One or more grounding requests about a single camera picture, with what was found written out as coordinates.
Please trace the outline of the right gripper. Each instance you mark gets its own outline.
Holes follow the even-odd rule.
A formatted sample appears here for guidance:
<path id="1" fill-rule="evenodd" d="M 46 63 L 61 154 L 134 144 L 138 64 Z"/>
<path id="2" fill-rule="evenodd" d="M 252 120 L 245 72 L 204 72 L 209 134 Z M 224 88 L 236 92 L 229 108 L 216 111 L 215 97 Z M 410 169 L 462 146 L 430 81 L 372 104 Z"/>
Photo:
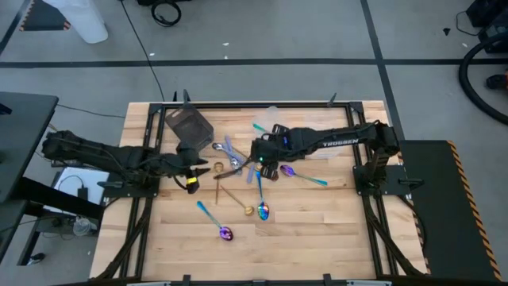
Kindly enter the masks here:
<path id="1" fill-rule="evenodd" d="M 289 128 L 274 124 L 272 133 L 264 133 L 262 137 L 252 141 L 249 159 L 261 164 L 260 176 L 272 181 L 279 178 L 279 162 L 291 162 L 293 157 L 287 148 Z"/>

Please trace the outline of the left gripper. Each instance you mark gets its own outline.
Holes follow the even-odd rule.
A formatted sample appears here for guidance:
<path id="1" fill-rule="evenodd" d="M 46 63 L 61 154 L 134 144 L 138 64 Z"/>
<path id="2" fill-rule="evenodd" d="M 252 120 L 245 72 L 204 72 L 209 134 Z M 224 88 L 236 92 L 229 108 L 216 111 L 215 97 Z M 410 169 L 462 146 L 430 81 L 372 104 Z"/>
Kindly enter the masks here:
<path id="1" fill-rule="evenodd" d="M 193 184 L 187 184 L 187 179 L 195 177 L 198 180 L 198 177 L 209 172 L 210 168 L 192 169 L 191 167 L 193 165 L 208 164 L 209 161 L 199 158 L 198 152 L 192 146 L 183 141 L 177 145 L 176 152 L 177 156 L 183 162 L 183 166 L 181 167 L 181 170 L 177 172 L 177 175 L 173 176 L 173 180 L 180 188 L 192 195 L 199 189 L 199 182 L 197 181 Z M 184 176 L 186 178 L 186 183 L 182 184 L 179 181 L 178 176 Z"/>

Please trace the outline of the smoky grey plastic bin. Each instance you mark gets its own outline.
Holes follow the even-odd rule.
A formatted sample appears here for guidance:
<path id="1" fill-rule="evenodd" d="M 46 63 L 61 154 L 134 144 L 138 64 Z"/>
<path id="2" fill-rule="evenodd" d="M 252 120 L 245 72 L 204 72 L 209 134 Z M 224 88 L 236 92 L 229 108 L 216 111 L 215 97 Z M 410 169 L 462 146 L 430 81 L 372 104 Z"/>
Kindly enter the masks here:
<path id="1" fill-rule="evenodd" d="M 178 139 L 197 151 L 203 150 L 214 140 L 214 128 L 190 103 L 184 103 L 168 114 L 165 122 Z"/>

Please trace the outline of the large wooden spoon front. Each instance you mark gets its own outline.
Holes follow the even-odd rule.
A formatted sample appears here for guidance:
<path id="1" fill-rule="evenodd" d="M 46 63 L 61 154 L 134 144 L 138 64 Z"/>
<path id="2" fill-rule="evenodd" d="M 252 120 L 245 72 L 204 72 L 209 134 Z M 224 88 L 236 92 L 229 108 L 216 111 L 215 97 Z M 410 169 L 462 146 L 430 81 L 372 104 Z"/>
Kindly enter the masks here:
<path id="1" fill-rule="evenodd" d="M 254 208 L 252 206 L 245 205 L 231 191 L 227 190 L 225 187 L 220 186 L 220 188 L 244 209 L 244 214 L 246 216 L 252 216 L 254 214 Z"/>

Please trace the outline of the white paper sheet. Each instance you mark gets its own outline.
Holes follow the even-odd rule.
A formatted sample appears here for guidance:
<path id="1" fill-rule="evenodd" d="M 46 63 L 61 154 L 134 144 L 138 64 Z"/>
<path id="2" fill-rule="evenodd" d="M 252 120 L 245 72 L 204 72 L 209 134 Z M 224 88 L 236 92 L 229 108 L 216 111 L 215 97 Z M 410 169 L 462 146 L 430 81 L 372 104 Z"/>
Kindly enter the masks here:
<path id="1" fill-rule="evenodd" d="M 109 178 L 108 172 L 99 170 L 67 167 L 61 173 L 54 188 L 69 195 L 78 197 L 77 190 L 80 187 L 88 188 L 88 201 L 102 205 L 104 188 L 99 182 L 105 182 Z"/>

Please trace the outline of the clear plastic cup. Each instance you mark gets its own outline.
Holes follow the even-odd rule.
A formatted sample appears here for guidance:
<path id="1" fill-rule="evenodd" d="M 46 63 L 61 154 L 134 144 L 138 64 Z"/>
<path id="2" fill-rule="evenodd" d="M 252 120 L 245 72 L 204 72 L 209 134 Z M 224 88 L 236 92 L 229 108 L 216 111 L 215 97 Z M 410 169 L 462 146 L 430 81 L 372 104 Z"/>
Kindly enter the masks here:
<path id="1" fill-rule="evenodd" d="M 77 218 L 73 225 L 73 233 L 76 236 L 87 236 L 94 231 L 94 225 L 88 218 Z"/>

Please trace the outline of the black desk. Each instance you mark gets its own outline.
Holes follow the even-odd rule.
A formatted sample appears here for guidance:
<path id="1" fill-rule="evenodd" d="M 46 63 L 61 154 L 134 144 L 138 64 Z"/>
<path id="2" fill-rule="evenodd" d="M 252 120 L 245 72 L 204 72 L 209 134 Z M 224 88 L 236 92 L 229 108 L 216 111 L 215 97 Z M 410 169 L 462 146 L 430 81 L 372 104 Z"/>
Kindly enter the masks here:
<path id="1" fill-rule="evenodd" d="M 29 206 L 100 219 L 103 207 L 24 176 L 59 98 L 0 91 L 0 263 Z"/>

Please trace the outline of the white cylinder object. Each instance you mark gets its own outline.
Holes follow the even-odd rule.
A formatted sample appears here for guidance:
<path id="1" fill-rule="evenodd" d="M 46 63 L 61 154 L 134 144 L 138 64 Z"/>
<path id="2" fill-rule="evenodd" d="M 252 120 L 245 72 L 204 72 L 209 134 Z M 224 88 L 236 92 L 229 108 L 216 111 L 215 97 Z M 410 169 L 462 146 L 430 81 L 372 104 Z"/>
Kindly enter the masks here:
<path id="1" fill-rule="evenodd" d="M 108 39 L 105 22 L 94 0 L 43 0 L 58 9 L 77 34 L 88 44 Z"/>

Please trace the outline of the large black hazard-edged mat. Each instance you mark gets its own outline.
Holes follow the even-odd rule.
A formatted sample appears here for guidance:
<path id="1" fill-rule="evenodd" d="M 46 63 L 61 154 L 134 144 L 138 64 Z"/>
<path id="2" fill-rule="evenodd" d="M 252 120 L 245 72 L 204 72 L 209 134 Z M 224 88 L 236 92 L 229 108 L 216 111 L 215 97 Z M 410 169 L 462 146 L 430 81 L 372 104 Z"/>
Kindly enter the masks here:
<path id="1" fill-rule="evenodd" d="M 401 143 L 408 177 L 423 185 L 412 192 L 425 227 L 424 257 L 433 278 L 502 281 L 456 146 L 451 141 Z"/>

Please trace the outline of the small black hazard-edged mat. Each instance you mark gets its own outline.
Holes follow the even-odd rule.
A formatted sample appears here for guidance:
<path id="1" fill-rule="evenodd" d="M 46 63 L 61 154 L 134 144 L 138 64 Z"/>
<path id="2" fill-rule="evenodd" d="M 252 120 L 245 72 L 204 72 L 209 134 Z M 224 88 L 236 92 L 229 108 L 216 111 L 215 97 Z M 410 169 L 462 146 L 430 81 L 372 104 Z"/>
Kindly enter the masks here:
<path id="1" fill-rule="evenodd" d="M 44 0 L 30 0 L 25 16 L 21 20 L 22 32 L 69 30 L 71 24 L 57 8 Z"/>

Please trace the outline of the small dark floor object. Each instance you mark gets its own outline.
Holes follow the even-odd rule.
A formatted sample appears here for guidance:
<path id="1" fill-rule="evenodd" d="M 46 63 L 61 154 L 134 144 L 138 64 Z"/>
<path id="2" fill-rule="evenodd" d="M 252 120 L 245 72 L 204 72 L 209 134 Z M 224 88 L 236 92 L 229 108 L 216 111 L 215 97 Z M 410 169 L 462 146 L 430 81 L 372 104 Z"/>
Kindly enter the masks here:
<path id="1" fill-rule="evenodd" d="M 488 77 L 486 86 L 491 90 L 508 90 L 508 74 L 497 74 Z"/>

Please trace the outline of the black floor equipment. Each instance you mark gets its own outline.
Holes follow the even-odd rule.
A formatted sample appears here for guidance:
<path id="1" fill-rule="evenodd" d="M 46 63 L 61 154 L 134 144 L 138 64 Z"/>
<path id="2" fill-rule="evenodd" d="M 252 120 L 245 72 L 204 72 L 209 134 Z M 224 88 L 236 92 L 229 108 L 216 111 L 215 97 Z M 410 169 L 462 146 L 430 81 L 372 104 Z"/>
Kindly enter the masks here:
<path id="1" fill-rule="evenodd" d="M 476 33 L 463 30 L 459 25 L 461 14 L 465 14 L 473 28 L 479 28 Z M 477 37 L 480 43 L 506 34 L 496 42 L 485 46 L 485 52 L 490 54 L 508 54 L 508 0 L 474 0 L 464 11 L 456 14 L 456 29 L 468 36 Z"/>

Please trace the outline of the black metal table frame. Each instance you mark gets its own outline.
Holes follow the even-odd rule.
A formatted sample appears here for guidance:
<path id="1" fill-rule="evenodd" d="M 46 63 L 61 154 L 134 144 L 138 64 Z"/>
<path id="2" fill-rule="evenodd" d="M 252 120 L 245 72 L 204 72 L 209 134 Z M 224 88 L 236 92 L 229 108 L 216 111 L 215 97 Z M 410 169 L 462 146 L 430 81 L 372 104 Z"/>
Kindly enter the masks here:
<path id="1" fill-rule="evenodd" d="M 214 126 L 214 138 L 232 138 L 243 153 L 254 138 L 251 120 L 271 105 L 285 110 L 294 127 L 306 126 L 306 115 L 344 114 L 348 126 L 359 124 L 360 112 L 352 104 L 336 102 L 194 102 Z M 142 282 L 162 280 L 168 286 L 190 275 L 190 285 L 291 286 L 321 282 L 323 274 L 332 279 L 375 279 L 370 238 L 364 214 L 365 203 L 375 200 L 357 195 L 352 166 L 364 164 L 364 145 L 342 146 L 339 156 L 328 160 L 298 160 L 295 171 L 327 180 L 328 187 L 280 174 L 273 182 L 263 178 L 264 198 L 270 207 L 267 221 L 257 214 L 245 216 L 233 199 L 220 191 L 215 205 L 214 171 L 200 177 L 201 187 L 187 195 L 172 179 L 163 179 L 152 201 L 152 212 L 144 251 Z M 201 200 L 219 222 L 229 226 L 234 239 L 218 237 L 217 227 L 196 207 Z M 90 277 L 106 269 L 124 243 L 132 199 L 119 199 L 104 214 Z M 411 266 L 427 274 L 420 238 L 409 207 L 395 196 L 383 199 L 394 243 Z M 378 238 L 379 261 L 389 272 L 385 246 Z"/>

